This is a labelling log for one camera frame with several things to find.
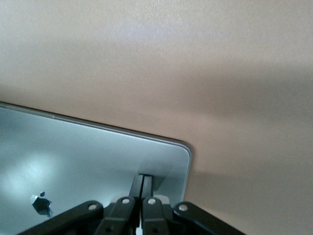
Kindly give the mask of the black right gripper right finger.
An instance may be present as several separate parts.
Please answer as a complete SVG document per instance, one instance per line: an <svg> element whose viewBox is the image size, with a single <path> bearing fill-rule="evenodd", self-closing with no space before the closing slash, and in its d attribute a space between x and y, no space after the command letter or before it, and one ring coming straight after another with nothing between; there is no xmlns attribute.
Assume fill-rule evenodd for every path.
<svg viewBox="0 0 313 235"><path fill-rule="evenodd" d="M191 202L171 206L153 195L153 176L142 175L141 225L144 235L242 235L243 232Z"/></svg>

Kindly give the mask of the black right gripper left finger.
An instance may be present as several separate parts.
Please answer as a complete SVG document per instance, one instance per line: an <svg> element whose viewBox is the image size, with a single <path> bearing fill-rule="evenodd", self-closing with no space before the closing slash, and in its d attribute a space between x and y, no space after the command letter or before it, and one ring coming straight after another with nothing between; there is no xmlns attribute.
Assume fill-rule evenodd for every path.
<svg viewBox="0 0 313 235"><path fill-rule="evenodd" d="M84 202L52 219L29 228L22 235L132 235L132 219L141 198L143 175L133 179L128 196L122 196L104 207L98 201Z"/></svg>

